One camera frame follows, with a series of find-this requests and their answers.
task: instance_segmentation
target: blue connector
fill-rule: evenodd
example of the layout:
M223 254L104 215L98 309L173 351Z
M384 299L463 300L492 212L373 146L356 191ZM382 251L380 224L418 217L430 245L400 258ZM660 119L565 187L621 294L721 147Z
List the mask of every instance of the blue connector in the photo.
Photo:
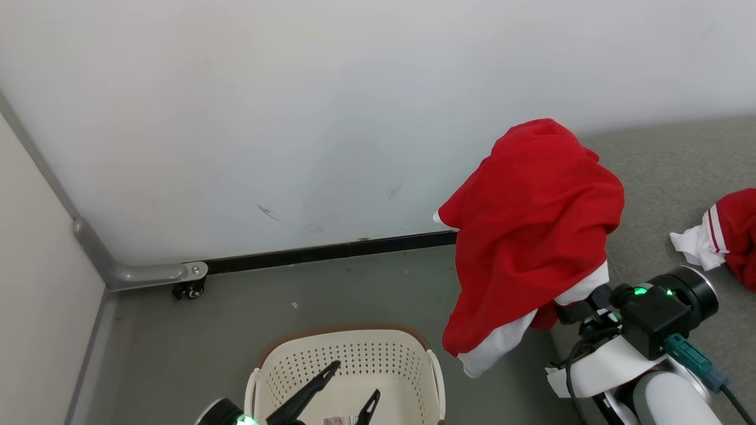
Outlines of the blue connector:
M670 357L701 378L703 383L711 391L714 391L714 394L718 394L722 386L730 383L728 377L714 369L714 362L679 333L673 333L667 338L665 351Z

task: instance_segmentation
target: caster wheel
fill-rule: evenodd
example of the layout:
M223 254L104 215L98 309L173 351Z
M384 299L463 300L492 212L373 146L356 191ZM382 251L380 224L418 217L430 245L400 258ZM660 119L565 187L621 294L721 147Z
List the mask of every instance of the caster wheel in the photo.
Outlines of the caster wheel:
M173 285L171 293L177 301L180 301L184 295L187 296L188 299L199 298L200 295L205 292L205 280L206 277L199 279L198 281L175 284Z
M194 288L189 288L186 294L190 299L195 299L195 298L199 298L203 292L205 292L205 288L203 287L201 287L199 290L195 290Z

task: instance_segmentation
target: black cable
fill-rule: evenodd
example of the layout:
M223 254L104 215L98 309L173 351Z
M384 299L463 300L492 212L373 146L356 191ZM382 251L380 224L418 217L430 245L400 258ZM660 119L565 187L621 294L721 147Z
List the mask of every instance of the black cable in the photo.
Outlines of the black cable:
M748 412L745 410L743 405L740 404L740 402L738 401L738 398L735 397L735 394L733 394L733 392L730 391L729 388L727 388L727 385L722 385L720 389L722 390L722 393L730 400L730 402L733 403L733 406L735 406L735 410L737 410L738 413L740 413L740 416L743 417L743 420L745 420L745 422L748 425L756 425L756 422L754 422L754 420L751 419L751 415L748 414Z
M583 348L587 343L583 340L578 341L575 346L572 347L572 351L569 352L569 355L567 356L567 361L565 363L565 373L567 374L567 392L569 392L570 399L572 399L572 405L575 406L575 410L578 411L578 415L580 416L580 420L583 422L583 425L588 425L588 419L585 418L585 413L583 413L583 408L580 406L580 403L578 403L578 398L575 397L575 390L572 388L572 360L575 358L575 356L578 354L578 350Z
M575 360L575 356L578 354L578 351L580 351L581 348L584 346L590 346L592 343L597 342L601 340L602 338L611 337L612 335L617 334L619 332L619 329L616 327L612 327L609 329L602 329L598 330L596 332L591 333L590 335L584 336L584 338L590 338L590 340L582 339L579 340L575 346L572 347L572 350L570 351L569 355L567 356L567 359L565 360L565 374L567 375L567 392L569 392L570 399L572 399L572 405L575 406L575 410L578 411L578 415L580 416L580 420L583 421L583 425L588 425L588 420L585 418L585 413L583 413L583 408L580 406L580 403L578 403L578 397L575 396L575 389L572 388L572 362Z

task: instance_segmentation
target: brown basket rim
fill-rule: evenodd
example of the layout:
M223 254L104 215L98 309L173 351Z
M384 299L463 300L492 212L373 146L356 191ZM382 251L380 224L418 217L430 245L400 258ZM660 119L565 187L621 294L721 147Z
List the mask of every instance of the brown basket rim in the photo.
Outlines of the brown basket rim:
M350 330L399 330L404 333L409 333L412 337L414 337L417 340L418 343L420 343L421 346L423 346L423 349L425 349L426 351L430 350L430 344L428 344L428 340L426 340L425 337L422 334L420 334L420 332L415 330L413 327L407 326L406 324L399 324L399 323L339 324L336 326L321 327L318 329L305 330L303 332L292 333L290 335L286 335L285 337L280 338L279 340L276 340L274 343L268 346L267 349L265 349L265 352L262 353L262 356L260 357L260 360L257 363L257 368L262 369L262 366L265 363L265 360L268 360L268 356L273 352L273 350L275 350L279 346L282 346L285 343L288 343L294 340L300 340L302 338L315 337L317 335L324 335L326 333L347 332Z

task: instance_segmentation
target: green led light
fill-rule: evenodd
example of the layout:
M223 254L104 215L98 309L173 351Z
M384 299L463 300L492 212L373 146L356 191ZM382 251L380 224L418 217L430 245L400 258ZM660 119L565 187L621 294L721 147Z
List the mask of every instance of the green led light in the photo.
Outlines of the green led light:
M237 419L237 425L259 425L259 423L255 422L254 419L252 419L249 415L243 415L239 416Z

